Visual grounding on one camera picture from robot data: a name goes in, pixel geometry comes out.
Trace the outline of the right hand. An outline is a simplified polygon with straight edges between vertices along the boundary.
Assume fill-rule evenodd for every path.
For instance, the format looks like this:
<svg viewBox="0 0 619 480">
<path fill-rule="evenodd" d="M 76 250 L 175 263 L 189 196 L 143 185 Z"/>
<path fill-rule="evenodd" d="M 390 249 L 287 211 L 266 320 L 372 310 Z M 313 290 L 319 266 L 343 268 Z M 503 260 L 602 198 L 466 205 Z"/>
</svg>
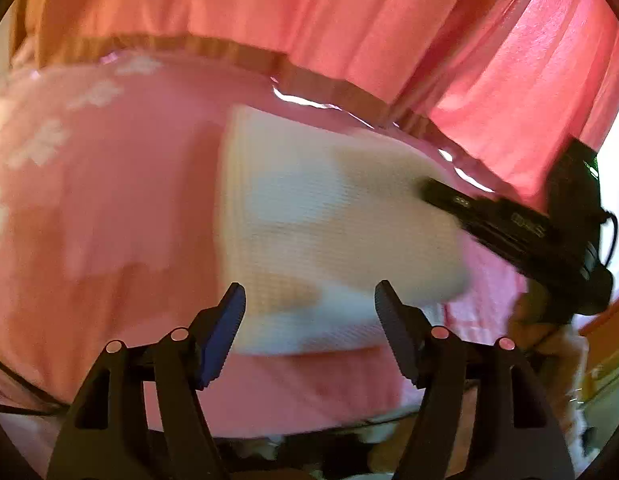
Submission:
<svg viewBox="0 0 619 480">
<path fill-rule="evenodd" d="M 571 323 L 557 324 L 548 319 L 549 295 L 533 280 L 526 281 L 526 291 L 512 306 L 506 335 L 532 358 L 559 360 L 587 357 L 588 344 Z"/>
</svg>

